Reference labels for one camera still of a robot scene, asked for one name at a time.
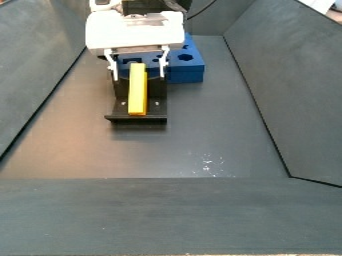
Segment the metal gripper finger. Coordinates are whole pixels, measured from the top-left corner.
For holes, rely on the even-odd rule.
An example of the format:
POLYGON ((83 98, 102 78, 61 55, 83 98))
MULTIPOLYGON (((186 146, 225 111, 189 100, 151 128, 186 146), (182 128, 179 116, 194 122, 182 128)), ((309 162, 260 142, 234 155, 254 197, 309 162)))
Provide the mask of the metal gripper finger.
POLYGON ((169 61, 167 61, 167 56, 170 53, 169 45, 162 45, 161 51, 162 51, 162 57, 159 58, 159 75, 161 75, 161 78, 165 78, 166 77, 166 67, 169 65, 169 61))
POLYGON ((109 61, 109 69, 113 71, 113 78, 115 81, 118 81, 119 75, 118 75, 117 55, 114 54, 114 51, 111 49, 105 50, 105 57, 109 61))

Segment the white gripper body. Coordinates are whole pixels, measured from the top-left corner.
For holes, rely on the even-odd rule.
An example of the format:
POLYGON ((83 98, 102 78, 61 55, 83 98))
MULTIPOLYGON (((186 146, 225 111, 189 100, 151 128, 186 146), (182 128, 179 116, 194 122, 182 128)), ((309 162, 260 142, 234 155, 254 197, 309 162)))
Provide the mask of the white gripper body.
POLYGON ((185 43, 183 14, 174 11, 122 16, 115 10, 93 12, 86 22, 86 46, 94 55, 106 49, 123 53, 179 49, 185 43))

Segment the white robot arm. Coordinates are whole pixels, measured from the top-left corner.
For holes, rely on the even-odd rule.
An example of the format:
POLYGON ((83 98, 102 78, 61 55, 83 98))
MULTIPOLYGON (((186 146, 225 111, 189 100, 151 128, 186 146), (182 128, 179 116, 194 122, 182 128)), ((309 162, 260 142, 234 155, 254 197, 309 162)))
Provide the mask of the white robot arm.
POLYGON ((166 77, 167 55, 185 43, 187 10, 175 0, 89 0, 86 46, 103 57, 119 80, 121 54, 162 52, 159 77, 166 77))

